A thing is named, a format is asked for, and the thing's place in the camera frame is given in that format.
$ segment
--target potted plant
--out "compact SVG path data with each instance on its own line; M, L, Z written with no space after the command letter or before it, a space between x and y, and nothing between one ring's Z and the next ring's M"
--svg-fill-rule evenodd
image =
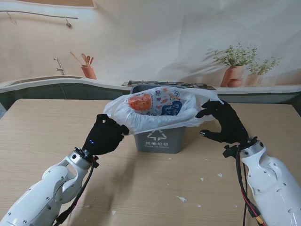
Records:
M251 74L247 77L245 86L259 86L262 82L263 75L272 70L273 67L278 66L280 63L280 58L275 59L271 57L271 60L265 60L262 65L257 62L250 62Z
M241 78L244 72L244 65L247 65L254 61L257 48L243 49L241 44L238 43L236 47L232 45L229 49L224 51L214 51L216 62L230 66L224 74L221 87L239 87L242 85L243 79Z

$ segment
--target cable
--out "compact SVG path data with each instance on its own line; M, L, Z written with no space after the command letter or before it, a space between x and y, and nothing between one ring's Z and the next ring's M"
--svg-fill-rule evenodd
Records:
M237 171L237 175L238 175L238 182L239 182L239 185L240 185L241 194L242 194L242 196L245 200L245 205L248 207L248 210L249 210L251 216L253 218L256 218L256 220L257 220L257 222L260 226L266 226L266 224L263 222L263 220L260 217L259 210L257 209L257 207L253 203L251 203L251 201L249 200L249 198L247 196L247 193L245 191L243 181L242 181L242 176L241 176L240 151L241 151L241 148L240 148L240 146L238 146L238 150L237 150L237 153L236 153L236 171Z
M245 184L246 184L246 195L248 196L248 184L246 180L246 165L243 163L244 166L244 175L245 175ZM244 209L244 218L243 218L243 226L246 225L246 202L245 202L245 209Z
M61 213L57 218L56 218L56 223L53 226L59 226L61 225L67 218L68 216L71 214L71 212L74 210L79 198L81 197L81 195L83 194L91 176L93 173L93 168L94 168L94 161L92 161L92 165L91 165L91 170L90 173L84 183L84 185L82 186L82 188L80 189L79 193L77 194L77 196L75 197L74 201L72 202L71 206L65 210L63 213Z

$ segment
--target white plastic bag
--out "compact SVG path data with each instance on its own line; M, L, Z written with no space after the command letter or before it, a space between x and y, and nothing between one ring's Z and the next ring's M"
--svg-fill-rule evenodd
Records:
M194 127L211 121L213 116L195 117L202 110L201 105L208 100L220 101L214 92L205 89L155 87L123 95L109 102L103 113L118 124L126 125L130 134L139 134L158 129Z

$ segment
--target recycling symbol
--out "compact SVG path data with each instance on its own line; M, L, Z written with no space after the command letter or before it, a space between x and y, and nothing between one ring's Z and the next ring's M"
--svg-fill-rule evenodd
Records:
M165 136L164 133L162 133L162 130L158 130L159 133L160 133L160 137L151 137L153 135L153 133L155 132L156 130L152 131L151 133L149 133L149 135L147 135L147 138L150 138L150 139L153 139L154 141L159 141L159 140L164 140L166 139L167 137Z

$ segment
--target trash can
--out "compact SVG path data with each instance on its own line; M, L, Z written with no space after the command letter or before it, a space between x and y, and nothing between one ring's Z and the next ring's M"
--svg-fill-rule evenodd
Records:
M138 93L160 86L162 85L136 85L132 88L130 93ZM137 149L141 152L176 154L181 150L185 129L186 127L178 127L134 135Z

